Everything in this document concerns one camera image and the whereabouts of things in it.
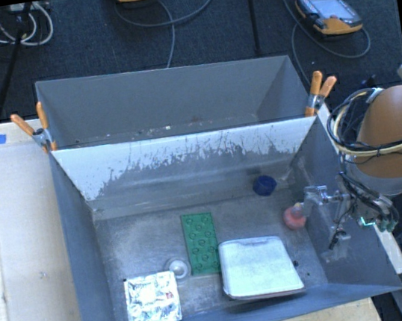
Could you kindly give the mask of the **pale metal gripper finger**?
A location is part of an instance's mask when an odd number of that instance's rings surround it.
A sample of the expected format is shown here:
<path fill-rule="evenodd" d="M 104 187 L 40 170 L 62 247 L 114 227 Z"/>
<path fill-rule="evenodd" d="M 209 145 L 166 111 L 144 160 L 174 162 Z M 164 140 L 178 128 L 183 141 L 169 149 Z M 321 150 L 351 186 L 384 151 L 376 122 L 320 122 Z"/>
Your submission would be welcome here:
<path fill-rule="evenodd" d="M 322 208 L 323 206 L 344 201 L 344 194 L 336 191 L 334 194 L 328 195 L 327 187 L 323 185 L 305 187 L 303 193 L 302 212 L 304 216 L 310 215 L 313 208 Z"/>
<path fill-rule="evenodd" d="M 326 263 L 345 259 L 352 240 L 351 235 L 346 232 L 344 225 L 333 225 L 330 229 L 327 244 L 324 246 L 324 250 L 321 253 L 321 258 Z"/>

